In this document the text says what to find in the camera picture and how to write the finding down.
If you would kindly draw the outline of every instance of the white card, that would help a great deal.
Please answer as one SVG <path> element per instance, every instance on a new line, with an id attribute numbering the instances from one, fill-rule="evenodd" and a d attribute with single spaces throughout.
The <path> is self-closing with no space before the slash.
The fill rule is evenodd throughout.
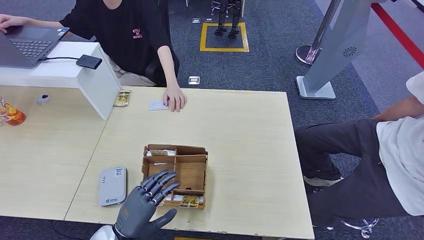
<path id="1" fill-rule="evenodd" d="M 165 106 L 164 102 L 162 101 L 150 101 L 150 107 L 149 110 L 150 111 L 154 111 L 154 110 L 167 110 L 169 109 L 169 106 Z"/>

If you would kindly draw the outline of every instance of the robot wrist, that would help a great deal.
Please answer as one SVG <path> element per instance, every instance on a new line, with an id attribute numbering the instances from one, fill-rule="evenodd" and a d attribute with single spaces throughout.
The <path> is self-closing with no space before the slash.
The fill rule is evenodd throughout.
<path id="1" fill-rule="evenodd" d="M 113 225 L 112 229 L 113 229 L 113 233 L 115 233 L 118 240 L 136 240 L 135 238 L 130 238 L 120 233 L 116 228 L 116 223 Z"/>

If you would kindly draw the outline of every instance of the robotic hand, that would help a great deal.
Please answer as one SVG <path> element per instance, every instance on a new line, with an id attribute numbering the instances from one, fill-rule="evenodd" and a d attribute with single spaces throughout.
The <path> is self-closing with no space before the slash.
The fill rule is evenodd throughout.
<path id="1" fill-rule="evenodd" d="M 162 189 L 176 175 L 175 172 L 168 173 L 168 170 L 163 170 L 142 181 L 123 202 L 116 223 L 113 226 L 102 226 L 90 240 L 147 240 L 177 214 L 176 209 L 171 209 L 165 215 L 150 221 L 156 207 L 180 185 L 180 182 L 176 181 Z"/>

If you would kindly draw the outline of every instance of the orange juice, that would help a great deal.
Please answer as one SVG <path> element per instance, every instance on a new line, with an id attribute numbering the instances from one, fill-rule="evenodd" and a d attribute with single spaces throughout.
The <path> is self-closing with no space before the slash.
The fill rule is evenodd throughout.
<path id="1" fill-rule="evenodd" d="M 14 108 L 0 96 L 0 118 L 9 125 L 19 125 L 25 121 L 25 114 Z"/>

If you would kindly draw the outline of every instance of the humanoid robot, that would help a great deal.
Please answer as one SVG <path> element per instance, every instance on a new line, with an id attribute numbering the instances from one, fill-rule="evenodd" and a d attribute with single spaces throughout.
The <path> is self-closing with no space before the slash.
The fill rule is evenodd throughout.
<path id="1" fill-rule="evenodd" d="M 120 207 L 116 223 L 105 225 L 90 238 L 90 240 L 147 240 L 151 234 L 168 224 L 177 214 L 176 209 L 169 210 L 165 215 L 150 221 L 156 212 L 156 207 L 176 187 L 176 181 L 164 189 L 162 187 L 177 174 L 163 170 L 146 178 L 136 186 Z"/>
<path id="2" fill-rule="evenodd" d="M 235 39 L 240 31 L 237 30 L 240 22 L 240 15 L 242 14 L 242 0 L 221 0 L 221 6 L 219 8 L 219 22 L 218 29 L 215 31 L 216 36 L 224 35 L 224 32 L 227 29 L 224 27 L 226 12 L 230 6 L 233 6 L 232 13 L 232 27 L 231 31 L 228 33 L 228 37 L 231 39 Z"/>

